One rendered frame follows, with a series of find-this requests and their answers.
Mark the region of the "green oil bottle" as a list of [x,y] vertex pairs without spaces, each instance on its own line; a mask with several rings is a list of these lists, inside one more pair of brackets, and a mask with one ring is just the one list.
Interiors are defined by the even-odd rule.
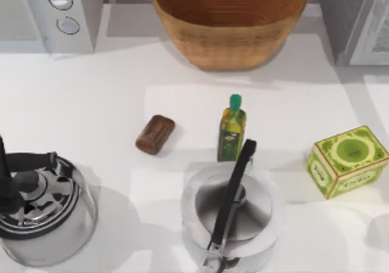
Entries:
[[232,94],[229,106],[222,113],[218,136],[218,162],[236,161],[241,152],[247,121],[247,115],[241,109],[241,103],[241,96]]

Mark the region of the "brown wooden block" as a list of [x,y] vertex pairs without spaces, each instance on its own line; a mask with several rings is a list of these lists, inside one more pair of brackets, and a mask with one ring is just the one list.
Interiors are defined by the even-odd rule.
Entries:
[[136,147],[146,154],[156,155],[164,146],[176,124],[162,115],[154,115],[136,139]]

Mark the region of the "wooden bowl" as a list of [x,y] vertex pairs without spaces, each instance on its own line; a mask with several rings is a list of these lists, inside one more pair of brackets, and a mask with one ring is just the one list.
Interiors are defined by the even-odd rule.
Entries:
[[307,0],[153,0],[170,41],[203,70],[246,70],[286,41]]

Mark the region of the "green and yellow box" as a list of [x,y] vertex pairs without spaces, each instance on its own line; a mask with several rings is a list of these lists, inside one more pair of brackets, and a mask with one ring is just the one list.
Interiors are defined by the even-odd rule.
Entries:
[[389,165],[389,151],[366,125],[316,142],[306,170],[325,199],[375,182]]

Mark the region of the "small microwave knob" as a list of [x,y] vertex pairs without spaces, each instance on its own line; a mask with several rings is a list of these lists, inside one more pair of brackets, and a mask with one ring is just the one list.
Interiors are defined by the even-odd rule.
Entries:
[[80,24],[78,21],[69,16],[57,19],[56,26],[61,33],[66,35],[75,35],[80,31]]

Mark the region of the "large microwave knob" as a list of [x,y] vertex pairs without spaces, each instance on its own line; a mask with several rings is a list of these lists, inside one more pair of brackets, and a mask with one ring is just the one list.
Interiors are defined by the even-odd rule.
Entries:
[[49,0],[50,5],[57,10],[69,10],[73,6],[73,0]]

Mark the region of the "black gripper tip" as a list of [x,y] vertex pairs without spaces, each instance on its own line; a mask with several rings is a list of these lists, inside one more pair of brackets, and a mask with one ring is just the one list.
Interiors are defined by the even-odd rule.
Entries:
[[0,136],[0,206],[7,206],[13,198],[12,179],[6,162],[4,143]]

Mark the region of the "pale microwave oven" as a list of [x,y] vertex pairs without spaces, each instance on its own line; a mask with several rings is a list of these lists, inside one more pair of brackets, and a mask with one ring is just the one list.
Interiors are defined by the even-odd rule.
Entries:
[[[0,0],[0,54],[90,54],[95,50],[104,0],[73,0],[69,10],[49,0]],[[75,35],[61,33],[57,19],[80,24]]]

